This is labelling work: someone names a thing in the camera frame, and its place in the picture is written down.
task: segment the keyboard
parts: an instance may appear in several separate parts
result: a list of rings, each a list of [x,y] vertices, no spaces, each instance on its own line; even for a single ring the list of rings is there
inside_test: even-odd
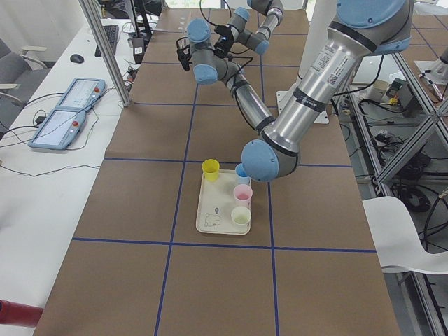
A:
[[[120,30],[118,28],[118,25],[109,25],[109,26],[103,26],[104,31],[106,31],[107,39],[109,40],[109,43],[111,44],[113,54],[115,54],[117,50],[117,42],[118,42],[118,35],[120,33]],[[99,51],[98,45],[97,49],[95,50],[95,57],[100,57],[101,51]]]

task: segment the blue cup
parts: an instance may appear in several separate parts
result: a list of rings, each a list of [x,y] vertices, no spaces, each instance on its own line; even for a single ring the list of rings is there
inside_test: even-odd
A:
[[[249,185],[251,182],[251,178],[247,176],[246,171],[243,168],[243,164],[240,163],[235,167],[235,172],[238,176],[238,184],[247,184]]]

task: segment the yellow cup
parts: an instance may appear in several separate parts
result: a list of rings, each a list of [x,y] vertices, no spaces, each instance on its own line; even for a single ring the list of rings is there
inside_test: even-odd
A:
[[[208,159],[202,163],[202,171],[204,172],[204,177],[210,182],[214,182],[219,177],[219,162],[215,159]]]

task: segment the tray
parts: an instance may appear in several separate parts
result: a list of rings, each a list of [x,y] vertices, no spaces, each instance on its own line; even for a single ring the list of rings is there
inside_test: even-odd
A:
[[[235,170],[220,169],[219,178],[214,182],[206,180],[202,175],[196,215],[196,228],[199,232],[245,235],[250,231],[250,222],[247,227],[240,228],[233,224],[230,217],[237,206],[233,197],[233,189],[237,185],[238,176]]]

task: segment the pink cup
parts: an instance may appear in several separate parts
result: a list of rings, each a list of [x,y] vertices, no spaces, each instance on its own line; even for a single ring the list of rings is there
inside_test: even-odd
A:
[[[247,184],[239,184],[233,190],[235,203],[241,207],[249,207],[252,198],[252,188]]]

